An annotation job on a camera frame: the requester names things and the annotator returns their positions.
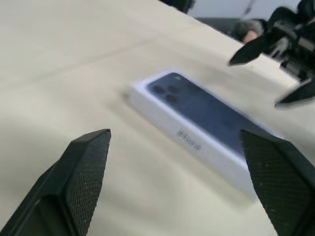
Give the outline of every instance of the table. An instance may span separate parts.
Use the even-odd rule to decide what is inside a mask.
[[[239,43],[156,0],[3,0],[0,34],[0,228],[71,140],[111,128],[89,235],[276,235],[260,203],[126,101],[131,83],[173,67],[310,157],[314,105],[274,109],[296,84],[276,62],[228,68]]]

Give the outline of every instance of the blue phone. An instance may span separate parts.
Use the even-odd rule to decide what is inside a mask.
[[[149,92],[174,111],[244,157],[239,137],[242,129],[267,133],[251,120],[177,73],[147,85]]]

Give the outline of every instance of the beige table surface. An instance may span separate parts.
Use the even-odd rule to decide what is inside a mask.
[[[226,67],[239,47],[157,0],[1,1],[0,228],[71,140],[111,128],[89,235],[276,235],[260,203],[126,102],[131,83],[174,67],[309,156],[314,105],[275,110],[295,81],[266,57]]]

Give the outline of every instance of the wall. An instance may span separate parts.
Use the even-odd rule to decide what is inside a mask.
[[[238,18],[251,0],[196,0],[189,15],[193,17]],[[247,18],[269,18],[278,6],[295,8],[300,0],[256,0]]]

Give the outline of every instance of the iphone box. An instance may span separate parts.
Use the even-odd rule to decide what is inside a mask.
[[[246,129],[272,133],[270,130],[176,70],[163,71],[134,84],[128,99],[174,141],[253,200],[257,198],[239,132]]]

